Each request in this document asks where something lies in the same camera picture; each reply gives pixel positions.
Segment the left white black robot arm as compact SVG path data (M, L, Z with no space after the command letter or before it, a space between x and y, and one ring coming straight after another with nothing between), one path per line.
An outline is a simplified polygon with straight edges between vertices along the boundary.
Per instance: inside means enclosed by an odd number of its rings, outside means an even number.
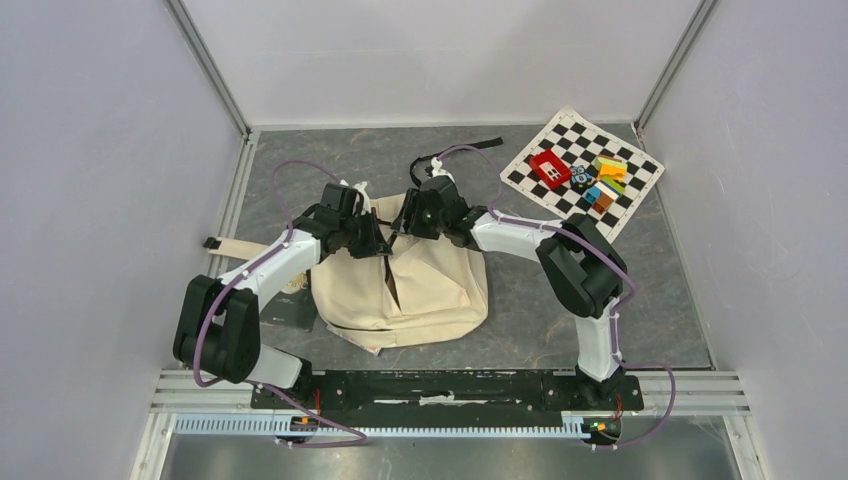
M219 277L198 275L187 286L172 352L211 380L275 386L290 407L314 394L307 361L263 344L260 314L298 275L340 250L354 258L390 254L365 185L330 183L319 202L274 243Z

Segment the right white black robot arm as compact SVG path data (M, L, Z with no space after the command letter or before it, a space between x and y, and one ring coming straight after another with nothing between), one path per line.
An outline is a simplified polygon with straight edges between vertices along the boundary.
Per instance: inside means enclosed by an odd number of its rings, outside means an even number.
M436 176L406 192L391 228L419 239L445 237L458 248L538 263L556 299L575 318L580 400L602 408L617 396L624 369L612 332L627 271L587 215L539 221L491 206L470 206L450 177Z

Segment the cream canvas backpack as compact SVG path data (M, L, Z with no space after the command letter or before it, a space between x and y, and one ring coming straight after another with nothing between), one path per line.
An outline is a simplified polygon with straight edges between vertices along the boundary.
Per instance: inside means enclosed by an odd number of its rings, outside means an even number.
M327 328L381 349L461 338L489 312L482 254L445 237L419 239L392 230L405 193L370 198L391 255L355 259L340 250L309 270Z

